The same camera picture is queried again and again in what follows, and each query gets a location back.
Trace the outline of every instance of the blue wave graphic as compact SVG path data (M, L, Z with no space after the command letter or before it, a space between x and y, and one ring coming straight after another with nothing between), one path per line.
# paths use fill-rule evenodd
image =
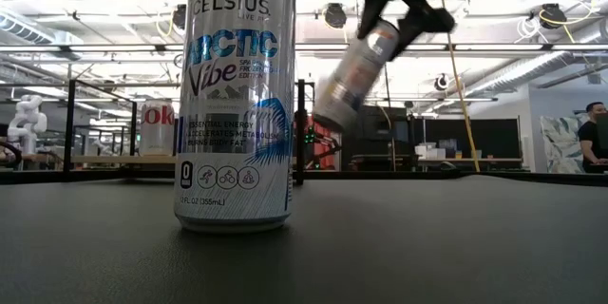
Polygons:
M279 132L279 137L275 142L256 149L254 155L247 159L247 163L268 165L271 162L283 162L285 158L290 158L292 156L292 128L281 101L277 98L263 100L254 105L254 108L272 110L271 121Z

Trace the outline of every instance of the yellow cable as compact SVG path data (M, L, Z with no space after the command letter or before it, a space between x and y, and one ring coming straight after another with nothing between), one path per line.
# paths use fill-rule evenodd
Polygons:
M543 13L545 13L544 9L541 10L541 12L539 13L539 17L543 21L545 21L547 23L554 24L554 25L573 25L573 24L577 24L577 23L580 23L582 21L585 21L585 20L589 19L589 17L591 17L591 14L593 14L593 9L589 9L589 12L587 13L587 15L583 16L582 18L577 19L577 20L573 20L573 21L570 21L570 22L568 22L568 21L566 21L566 22L559 22L559 21L547 19L547 18L545 18L545 17L542 16Z
M156 22L156 30L159 32L159 34L162 37L168 37L171 35L171 32L173 32L173 15L175 15L175 12L171 12L171 20L169 20L169 30L167 32L162 31L161 29L161 23L160 22Z
M570 32L570 29L568 28L568 26L563 25L562 27L563 27L563 30L566 31L568 38L570 38L570 42L572 42L572 44L576 44L577 41L574 40L574 37L572 36L572 33ZM591 66L591 63L589 63L589 61L587 60L587 57L585 57L585 55L582 55L582 59L585 60L585 63L587 64L588 67Z
M446 7L446 0L441 0L442 6ZM463 113L465 114L465 125L466 125L466 134L468 135L468 143L471 145L471 155L473 157L473 161L475 162L475 172L479 173L479 159L477 158L477 149L475 148L475 141L473 141L473 132L471 131L471 122L468 118L468 111L466 110L465 97L463 96L463 90L460 83L460 77L458 76L458 72L456 71L456 59L454 58L454 46L452 45L452 37L451 34L447 33L447 46L449 47L449 57L452 60L452 70L454 72L454 80L456 81L456 87L458 88L458 97L460 98L460 105L463 109Z

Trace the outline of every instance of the black metal frame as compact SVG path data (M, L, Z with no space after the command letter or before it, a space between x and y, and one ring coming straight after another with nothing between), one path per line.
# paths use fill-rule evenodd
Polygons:
M108 171L77 171L71 170L71 149L74 141L74 106L76 96L76 85L90 86L111 94L120 99L132 103L131 117L131 148L130 155L135 154L134 141L137 137L137 103L130 101L111 92L105 91L94 85L89 85L78 80L70 80L68 84L67 116L66 116L66 150L64 155L63 171L52 172L7 172L2 174L0 184L15 183L43 183L43 182L69 182L69 181L100 181L100 180L124 180L124 179L173 179L173 171L163 170L138 170L135 168L120 168ZM297 82L297 110L305 111L305 86L310 86L304 80ZM307 172L304 165L304 127L307 118L299 115L295 123L296 129L296 170L294 180L296 184L302 185L304 180L452 180L466 176L478 175L471 172L450 170L446 172ZM122 129L122 141L124 140L124 128ZM537 181L557 184L608 186L608 177L603 175L560 175L560 174L531 174L518 172L482 172L482 175L500 177L517 181Z
M80 80L69 80L67 87L67 115L66 115L66 143L64 146L64 177L68 179L68 175L72 169L72 146L74 145L74 108L76 106L76 85L90 87L98 91L104 92L117 99L125 100L131 103L131 125L130 125L130 138L131 145L129 155L135 156L135 140L137 138L137 103L131 99L127 99L121 95L114 94L111 91L105 90L102 87L88 84ZM124 141L124 129L121 135L121 154L123 152L123 141Z

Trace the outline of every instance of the nutrition icons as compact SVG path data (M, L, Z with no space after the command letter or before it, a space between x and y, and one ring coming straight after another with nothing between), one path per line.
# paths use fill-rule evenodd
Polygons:
M217 174L218 172L216 172L216 169L212 166L203 166L197 173L197 182L199 183L199 186L203 189L212 188L216 185L218 180Z
M238 171L238 185L245 190L251 190L259 183L259 174L255 168L246 166Z
M224 190L237 186L238 171L232 166L224 166L218 170L218 185Z
M251 190L259 184L259 173L251 166L237 171L232 166L223 166L216 170L213 166L204 165L197 172L197 183L202 189L211 189L217 185L224 190L230 190L238 185L245 190Z

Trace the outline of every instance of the celsius energy drink can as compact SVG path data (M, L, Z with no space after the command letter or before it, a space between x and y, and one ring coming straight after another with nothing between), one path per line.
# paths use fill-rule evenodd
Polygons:
M171 101L146 100L142 107L142 156L173 155L175 112Z
M397 28L381 20L365 39L352 43L338 68L317 92L314 120L334 132L348 129L398 41Z
M245 233L291 213L295 0L188 0L175 214Z

